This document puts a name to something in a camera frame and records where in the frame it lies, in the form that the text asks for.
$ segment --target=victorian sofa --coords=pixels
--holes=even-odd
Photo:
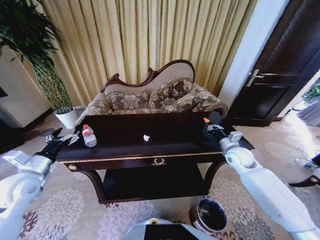
[[[200,87],[195,69],[187,60],[174,60],[149,75],[140,84],[127,84],[113,75],[84,110],[75,127],[88,115],[155,114],[183,111],[217,111],[223,118],[228,105]]]

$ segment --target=curtain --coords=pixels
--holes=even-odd
[[[148,67],[189,60],[217,95],[257,0],[43,0],[61,32],[55,71],[73,105],[87,105],[115,73],[143,82]]]

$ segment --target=floral rug pattern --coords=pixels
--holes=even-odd
[[[36,131],[57,129],[60,122],[50,115]],[[300,122],[294,115],[268,127],[239,126],[237,130],[255,147],[256,159],[272,170],[284,183],[300,182],[312,171],[294,163],[309,159],[320,151],[319,127]],[[69,133],[63,129],[62,135]],[[18,149],[31,156],[44,147],[45,138],[37,136]],[[208,163],[198,165],[204,175]],[[0,160],[0,179],[16,168]],[[94,187],[82,173],[70,172],[55,163],[51,178],[41,197],[24,215],[19,240],[119,240],[136,223],[159,217],[174,223],[191,224],[189,210],[202,196],[98,204]],[[103,177],[104,171],[98,173]],[[290,188],[307,206],[314,223],[320,226],[320,188]],[[242,185],[228,165],[222,166],[213,179],[209,194],[226,211],[227,226],[212,234],[218,240],[289,240],[288,233],[271,221]]]

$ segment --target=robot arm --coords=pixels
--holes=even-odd
[[[24,225],[23,215],[29,204],[39,198],[50,176],[50,166],[59,150],[78,140],[78,132],[57,137],[61,129],[46,138],[47,146],[29,157],[22,151],[9,151],[4,158],[16,165],[18,173],[0,181],[0,236],[16,240]]]
[[[293,239],[320,239],[320,230],[303,202],[272,171],[263,168],[251,151],[239,146],[242,133],[234,131],[227,136],[221,126],[207,124],[208,133],[218,140],[227,163],[240,175],[262,210]]]

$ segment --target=dark wooden table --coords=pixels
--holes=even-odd
[[[101,204],[206,195],[216,171],[226,163],[221,148],[207,134],[204,117],[222,125],[216,112],[181,112],[86,116],[97,138],[93,148],[81,137],[56,160],[92,181]],[[148,142],[143,136],[150,136]],[[245,139],[240,145],[254,147]],[[198,163],[212,163],[203,179]],[[96,170],[106,169],[104,180]]]

